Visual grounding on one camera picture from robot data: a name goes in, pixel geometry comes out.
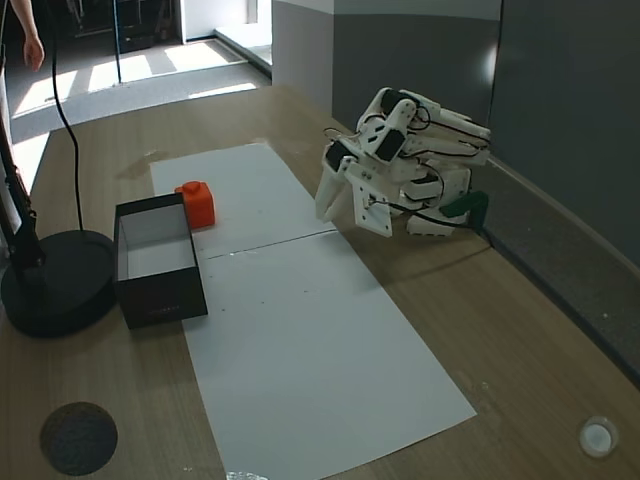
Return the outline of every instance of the gray partition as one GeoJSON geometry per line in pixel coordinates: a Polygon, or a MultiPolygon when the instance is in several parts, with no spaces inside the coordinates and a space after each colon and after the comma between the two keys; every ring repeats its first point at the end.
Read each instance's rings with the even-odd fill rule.
{"type": "Polygon", "coordinates": [[[638,265],[639,15],[633,0],[505,0],[490,122],[502,161],[638,265]]]}
{"type": "Polygon", "coordinates": [[[273,83],[353,127],[385,86],[486,123],[500,0],[276,0],[273,83]]]}

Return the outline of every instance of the person's hand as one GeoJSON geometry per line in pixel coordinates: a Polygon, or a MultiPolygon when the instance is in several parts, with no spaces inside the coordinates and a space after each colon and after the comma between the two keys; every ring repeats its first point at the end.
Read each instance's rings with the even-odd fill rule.
{"type": "Polygon", "coordinates": [[[38,35],[28,35],[24,41],[24,64],[34,72],[40,70],[44,62],[44,48],[38,35]]]}

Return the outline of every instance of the round white object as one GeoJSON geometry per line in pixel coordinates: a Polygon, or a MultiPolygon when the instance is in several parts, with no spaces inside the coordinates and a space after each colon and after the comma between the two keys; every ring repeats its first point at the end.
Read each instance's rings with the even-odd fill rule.
{"type": "Polygon", "coordinates": [[[606,457],[617,444],[618,429],[604,417],[592,417],[582,427],[580,446],[590,457],[606,457]]]}

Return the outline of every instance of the person's arm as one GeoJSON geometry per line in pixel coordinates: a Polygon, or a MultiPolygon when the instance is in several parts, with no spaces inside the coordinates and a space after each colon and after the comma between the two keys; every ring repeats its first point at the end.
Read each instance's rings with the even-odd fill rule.
{"type": "Polygon", "coordinates": [[[42,48],[36,21],[33,18],[31,0],[11,0],[11,6],[24,31],[24,63],[37,72],[44,61],[44,48],[42,48]]]}

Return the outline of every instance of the round black base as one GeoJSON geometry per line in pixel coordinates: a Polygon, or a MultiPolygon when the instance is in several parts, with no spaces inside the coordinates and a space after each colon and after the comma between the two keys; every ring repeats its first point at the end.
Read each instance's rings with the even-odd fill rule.
{"type": "Polygon", "coordinates": [[[44,266],[19,278],[10,266],[2,279],[9,321],[31,337],[60,337],[100,320],[116,302],[113,242],[89,231],[58,233],[40,241],[44,266]]]}

